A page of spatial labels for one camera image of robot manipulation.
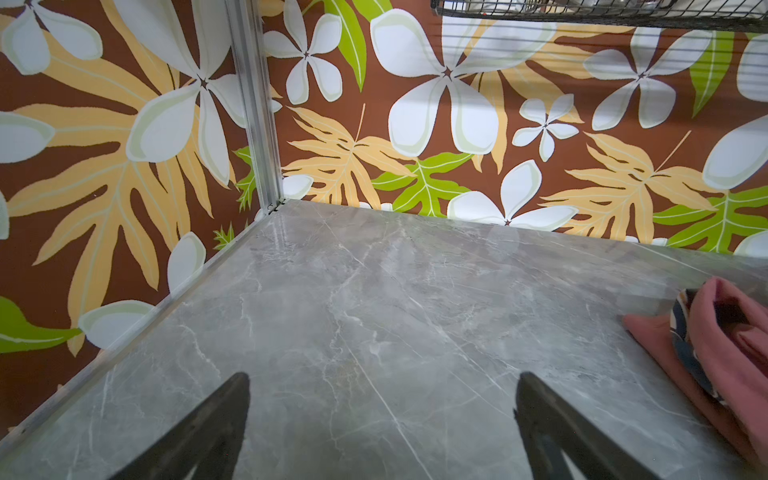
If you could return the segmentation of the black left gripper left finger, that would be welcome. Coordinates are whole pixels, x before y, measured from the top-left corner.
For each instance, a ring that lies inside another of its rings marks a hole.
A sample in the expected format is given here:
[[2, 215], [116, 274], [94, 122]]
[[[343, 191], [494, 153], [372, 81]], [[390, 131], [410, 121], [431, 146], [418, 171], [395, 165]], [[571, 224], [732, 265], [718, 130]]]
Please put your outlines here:
[[242, 449], [250, 378], [233, 374], [114, 479], [231, 479]]

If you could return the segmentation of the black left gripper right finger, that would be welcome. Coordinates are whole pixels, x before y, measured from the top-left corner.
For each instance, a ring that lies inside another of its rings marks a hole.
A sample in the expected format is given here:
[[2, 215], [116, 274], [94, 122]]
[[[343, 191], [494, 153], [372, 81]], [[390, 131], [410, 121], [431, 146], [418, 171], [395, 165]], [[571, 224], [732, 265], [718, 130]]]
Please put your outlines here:
[[650, 469], [599, 430], [532, 372], [520, 375], [515, 420], [535, 479], [655, 479]]

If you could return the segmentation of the pink hoodie with blue print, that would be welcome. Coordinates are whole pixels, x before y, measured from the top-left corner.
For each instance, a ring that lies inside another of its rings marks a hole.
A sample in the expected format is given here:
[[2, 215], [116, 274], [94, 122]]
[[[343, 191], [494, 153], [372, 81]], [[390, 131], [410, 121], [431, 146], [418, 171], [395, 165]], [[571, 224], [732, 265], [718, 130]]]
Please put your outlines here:
[[767, 307], [712, 277], [624, 327], [748, 462], [767, 465]]

